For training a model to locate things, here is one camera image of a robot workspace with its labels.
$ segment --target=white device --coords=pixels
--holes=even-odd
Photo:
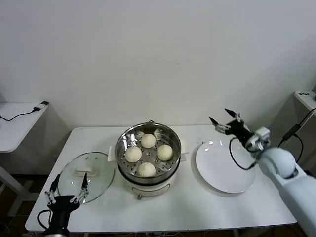
[[[163,194],[174,184],[176,179],[176,173],[173,174],[168,180],[162,182],[161,184],[152,185],[152,186],[143,186],[136,185],[132,182],[129,182],[127,179],[124,179],[127,187],[137,195],[137,199],[141,200],[143,197],[154,197],[160,194]]]
[[[233,134],[252,154],[254,163],[259,164],[262,172],[277,187],[285,205],[309,237],[316,236],[316,179],[307,175],[296,163],[294,156],[282,148],[271,147],[270,131],[260,128],[254,133],[245,126],[240,115],[225,109],[234,121],[219,124],[210,117],[215,130],[224,134]]]

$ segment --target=white robotic arm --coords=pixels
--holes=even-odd
[[[316,179],[303,171],[289,151],[271,147],[268,129],[262,127],[251,132],[244,126],[239,114],[225,110],[235,120],[224,125],[210,117],[215,130],[236,136],[255,159],[254,164],[259,164],[262,172],[277,187],[285,205],[305,233],[309,237],[316,236]]]
[[[308,236],[316,236],[316,179],[307,175],[293,155],[282,148],[261,152],[258,164]]]

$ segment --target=robotic arm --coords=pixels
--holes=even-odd
[[[55,192],[58,186],[60,174],[57,175],[56,179],[50,186],[48,192],[45,192],[47,198],[47,207],[52,211],[53,215],[51,221],[49,222],[49,227],[46,228],[40,222],[40,214],[47,211],[44,210],[38,214],[39,224],[45,228],[43,236],[47,237],[68,237],[69,231],[67,229],[70,214],[72,211],[77,210],[82,204],[83,200],[89,194],[87,189],[87,173],[84,175],[83,182],[81,185],[81,190],[78,195],[68,195],[68,196],[55,196]]]
[[[210,117],[215,130],[236,136],[255,160],[249,168],[259,164],[305,233],[316,236],[316,179],[303,171],[289,151],[271,146],[267,128],[251,132],[244,126],[240,114],[225,110],[234,120],[228,124],[219,124]]]

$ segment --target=black cable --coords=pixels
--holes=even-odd
[[[300,237],[300,235],[293,228],[291,228],[290,226],[285,227],[289,228],[297,237]]]
[[[296,163],[298,163],[298,161],[300,160],[300,158],[302,157],[302,154],[303,154],[304,144],[303,144],[302,139],[297,134],[294,134],[293,136],[296,137],[298,140],[300,140],[300,143],[301,143],[301,152],[300,152],[300,155],[298,156],[298,159],[296,161]]]
[[[287,227],[288,229],[290,229],[295,234],[295,236],[300,237],[300,235],[294,229],[292,229],[291,227],[289,227],[289,226],[284,226],[284,227]],[[272,232],[271,232],[272,237],[276,237],[275,236],[275,230],[276,230],[276,227],[272,227]]]
[[[282,139],[282,140],[280,141],[280,143],[278,144],[278,146],[277,146],[277,147],[280,147],[280,146],[282,145],[282,143],[283,143],[283,142],[285,142],[285,140],[283,140],[283,139]]]
[[[259,152],[259,151],[260,151],[260,150],[251,151],[251,150],[249,150],[249,147],[246,147],[246,150],[247,150],[248,152],[250,152],[250,153],[256,153],[256,152]]]
[[[302,139],[297,135],[297,134],[293,134],[294,137],[296,137],[300,143],[301,143],[301,152],[300,152],[300,155],[298,156],[297,160],[295,161],[296,163],[298,163],[298,161],[300,160],[300,158],[302,157],[302,154],[303,154],[303,150],[304,150],[304,144],[303,144],[303,141]],[[277,147],[280,147],[282,145],[282,143],[285,142],[284,140],[282,140]]]
[[[232,141],[237,139],[236,137],[233,137],[230,141],[229,141],[229,153],[231,154],[231,157],[233,159],[233,161],[235,162],[235,164],[240,168],[240,169],[243,169],[243,170],[250,170],[251,168],[253,168],[255,166],[255,164],[257,163],[256,161],[253,162],[248,168],[244,168],[242,166],[240,166],[237,161],[235,160],[234,156],[233,156],[233,153],[232,153]]]
[[[310,111],[306,114],[306,116],[303,118],[303,120],[299,123],[300,126],[302,125],[302,123],[304,122],[304,120],[308,117],[308,115],[310,115],[314,110],[316,110],[316,108],[313,108],[312,110],[310,110]]]
[[[5,121],[12,121],[12,120],[14,120],[16,117],[18,117],[18,116],[21,116],[21,115],[29,115],[29,114],[31,114],[31,113],[33,113],[33,112],[35,112],[36,110],[35,109],[33,109],[32,111],[30,111],[30,112],[28,112],[28,113],[23,113],[23,114],[19,114],[19,115],[16,115],[16,116],[14,116],[13,118],[11,118],[11,119],[6,119],[6,118],[4,118],[4,117],[2,117],[1,115],[0,115],[0,119],[3,119],[3,120],[5,120]]]
[[[50,210],[48,210],[48,209],[47,209],[47,210],[40,211],[40,212],[38,213],[37,219],[38,219],[39,225],[42,226],[45,230],[47,230],[47,227],[40,221],[40,215],[42,215],[42,214],[45,213],[45,212],[49,212],[48,223],[50,223],[50,215],[51,215],[51,212],[50,212]]]
[[[6,231],[7,229],[9,229],[9,231],[8,231],[8,232],[9,232],[9,234],[10,234],[10,232],[11,232],[11,231],[10,231],[9,226],[8,226],[8,225],[6,225],[6,224],[5,224],[5,223],[3,223],[3,222],[0,222],[0,224],[4,226],[4,232],[3,232],[3,233],[5,234],[5,231]]]
[[[272,237],[275,237],[275,227],[272,227],[272,231],[271,231],[271,235],[272,235]]]
[[[20,232],[19,232],[19,229],[15,226],[9,226],[9,228],[12,228],[12,230],[15,230],[15,233],[16,233],[16,236],[20,237]]]

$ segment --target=stainless steel pot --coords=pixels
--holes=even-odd
[[[143,148],[140,140],[144,134],[155,136],[156,144],[152,148]],[[157,157],[157,148],[163,144],[170,145],[173,157],[169,161],[161,161]],[[136,163],[129,163],[125,159],[125,152],[129,147],[137,146],[142,151],[141,159]],[[180,164],[181,142],[177,134],[169,127],[153,121],[141,123],[131,127],[118,139],[115,146],[115,158],[122,175],[130,182],[137,185],[157,185],[170,178]],[[141,177],[137,169],[144,162],[152,163],[156,168],[154,177]]]

